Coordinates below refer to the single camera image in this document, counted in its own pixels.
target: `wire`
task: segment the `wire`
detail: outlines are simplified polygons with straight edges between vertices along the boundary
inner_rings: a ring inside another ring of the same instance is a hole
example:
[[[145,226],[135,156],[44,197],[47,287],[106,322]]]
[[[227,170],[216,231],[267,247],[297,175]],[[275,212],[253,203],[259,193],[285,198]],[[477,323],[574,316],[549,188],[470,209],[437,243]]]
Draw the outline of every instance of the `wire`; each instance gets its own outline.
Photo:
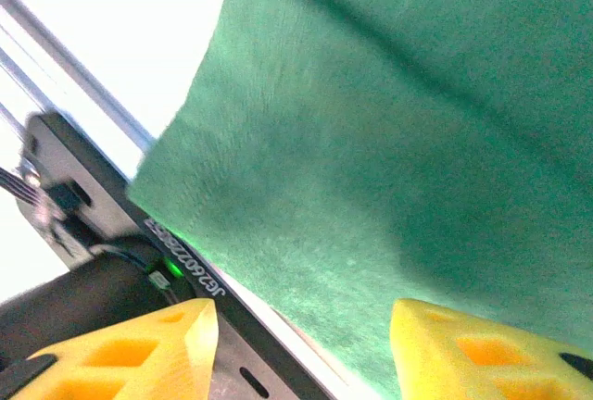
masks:
[[[20,177],[0,168],[0,187],[10,192],[19,200],[32,206],[39,203],[37,190]]]
[[[147,275],[149,272],[149,269],[146,266],[146,264],[143,263],[142,260],[138,259],[134,255],[127,254],[125,252],[125,248],[117,247],[117,246],[111,245],[111,244],[95,244],[89,248],[89,251],[93,255],[105,253],[105,254],[111,254],[113,256],[118,256],[119,258],[123,259],[124,261],[139,268],[145,275]],[[167,288],[158,288],[158,289],[164,295],[164,297],[167,299],[167,302],[170,305],[176,305],[176,304],[180,303],[180,300],[177,297],[177,294],[171,289],[170,286]]]

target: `yellow 3d printed block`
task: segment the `yellow 3d printed block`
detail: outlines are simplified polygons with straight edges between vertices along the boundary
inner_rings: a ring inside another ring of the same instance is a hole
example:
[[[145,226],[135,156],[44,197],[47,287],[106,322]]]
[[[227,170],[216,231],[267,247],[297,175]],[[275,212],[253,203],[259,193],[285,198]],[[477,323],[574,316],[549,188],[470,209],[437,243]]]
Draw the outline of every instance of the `yellow 3d printed block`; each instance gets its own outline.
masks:
[[[405,400],[593,399],[584,351],[441,306],[398,300],[391,347]]]
[[[57,363],[12,399],[207,400],[217,342],[214,302],[189,300],[46,347]]]

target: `green led light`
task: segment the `green led light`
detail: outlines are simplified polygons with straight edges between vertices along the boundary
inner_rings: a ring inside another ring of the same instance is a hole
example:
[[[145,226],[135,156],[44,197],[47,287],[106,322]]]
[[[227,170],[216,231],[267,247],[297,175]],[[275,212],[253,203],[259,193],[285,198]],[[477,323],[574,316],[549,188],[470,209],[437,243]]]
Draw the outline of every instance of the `green led light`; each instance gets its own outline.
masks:
[[[167,258],[163,259],[163,261],[165,262],[165,266],[167,266],[167,269],[173,277],[181,278],[183,276],[182,270],[175,266],[172,261],[168,260]]]

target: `black cylinder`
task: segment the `black cylinder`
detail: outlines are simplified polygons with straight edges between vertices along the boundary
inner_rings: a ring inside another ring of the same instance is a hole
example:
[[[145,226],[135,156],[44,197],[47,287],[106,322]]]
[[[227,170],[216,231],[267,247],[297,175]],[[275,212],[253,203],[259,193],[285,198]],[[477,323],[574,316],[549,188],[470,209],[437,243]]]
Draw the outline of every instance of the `black cylinder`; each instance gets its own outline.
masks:
[[[0,370],[50,344],[167,305],[135,265],[100,255],[0,305]]]

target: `green felt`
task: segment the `green felt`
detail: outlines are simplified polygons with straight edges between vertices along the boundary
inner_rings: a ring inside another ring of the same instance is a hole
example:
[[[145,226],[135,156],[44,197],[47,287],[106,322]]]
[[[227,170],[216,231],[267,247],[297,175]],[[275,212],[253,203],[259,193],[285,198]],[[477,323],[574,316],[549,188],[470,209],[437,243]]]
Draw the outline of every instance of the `green felt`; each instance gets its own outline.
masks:
[[[591,350],[591,9],[225,0],[130,197],[383,398],[399,297]]]

